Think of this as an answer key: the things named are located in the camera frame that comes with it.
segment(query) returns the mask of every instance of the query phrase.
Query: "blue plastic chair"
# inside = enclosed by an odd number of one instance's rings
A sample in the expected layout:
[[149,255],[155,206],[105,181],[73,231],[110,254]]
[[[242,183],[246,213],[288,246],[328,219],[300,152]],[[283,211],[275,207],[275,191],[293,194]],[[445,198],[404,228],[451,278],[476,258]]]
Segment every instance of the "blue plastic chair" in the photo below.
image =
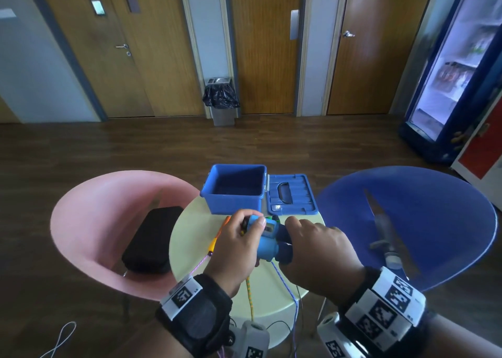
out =
[[390,216],[419,268],[420,274],[410,278],[419,291],[467,269],[495,238],[495,209],[467,182],[410,166],[363,170],[330,184],[316,201],[326,225],[347,234],[365,266],[380,268],[385,260],[382,251],[369,249],[380,237],[364,189]]

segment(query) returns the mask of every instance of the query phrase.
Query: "black case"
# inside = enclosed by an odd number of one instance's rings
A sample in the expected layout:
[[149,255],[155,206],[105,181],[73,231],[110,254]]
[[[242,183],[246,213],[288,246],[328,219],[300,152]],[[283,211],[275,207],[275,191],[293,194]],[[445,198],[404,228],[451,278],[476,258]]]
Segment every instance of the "black case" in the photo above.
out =
[[122,254],[129,271],[163,274],[171,270],[169,241],[183,208],[162,207],[151,210]]

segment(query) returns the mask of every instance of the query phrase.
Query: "blue string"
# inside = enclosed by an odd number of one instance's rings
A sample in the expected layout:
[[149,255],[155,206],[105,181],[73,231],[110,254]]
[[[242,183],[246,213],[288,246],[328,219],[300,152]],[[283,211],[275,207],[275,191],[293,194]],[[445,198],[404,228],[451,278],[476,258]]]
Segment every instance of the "blue string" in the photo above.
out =
[[286,284],[286,282],[284,281],[281,273],[279,272],[279,270],[277,269],[276,265],[272,263],[272,266],[273,268],[276,270],[277,274],[279,275],[279,278],[281,279],[281,281],[283,282],[284,286],[286,287],[286,289],[288,290],[291,298],[293,299],[293,301],[295,302],[295,320],[293,321],[293,328],[291,329],[291,332],[293,334],[293,349],[294,349],[294,352],[295,352],[295,358],[296,358],[296,340],[295,340],[295,325],[296,325],[296,318],[298,317],[298,300],[296,299],[295,295],[293,294],[293,292],[291,291],[291,289],[289,289],[288,285]]

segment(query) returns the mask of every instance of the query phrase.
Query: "pink plastic chair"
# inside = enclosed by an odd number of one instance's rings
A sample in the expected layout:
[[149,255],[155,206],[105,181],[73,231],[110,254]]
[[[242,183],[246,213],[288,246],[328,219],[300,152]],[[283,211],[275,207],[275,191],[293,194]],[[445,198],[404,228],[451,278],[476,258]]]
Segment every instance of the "pink plastic chair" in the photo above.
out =
[[153,202],[158,202],[156,207],[185,208],[198,195],[191,184],[163,173],[105,174],[79,184],[59,200],[51,216],[51,235],[59,252],[89,277],[126,294],[159,301],[176,285],[172,272],[128,272],[124,277],[112,268]]

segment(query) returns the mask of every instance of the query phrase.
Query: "blue refrigerator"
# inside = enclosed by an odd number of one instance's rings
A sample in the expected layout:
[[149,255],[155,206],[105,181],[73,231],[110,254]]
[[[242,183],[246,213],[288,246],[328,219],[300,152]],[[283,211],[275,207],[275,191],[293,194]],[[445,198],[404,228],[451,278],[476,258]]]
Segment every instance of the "blue refrigerator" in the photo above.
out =
[[502,0],[455,0],[399,127],[425,160],[451,164],[502,76]]

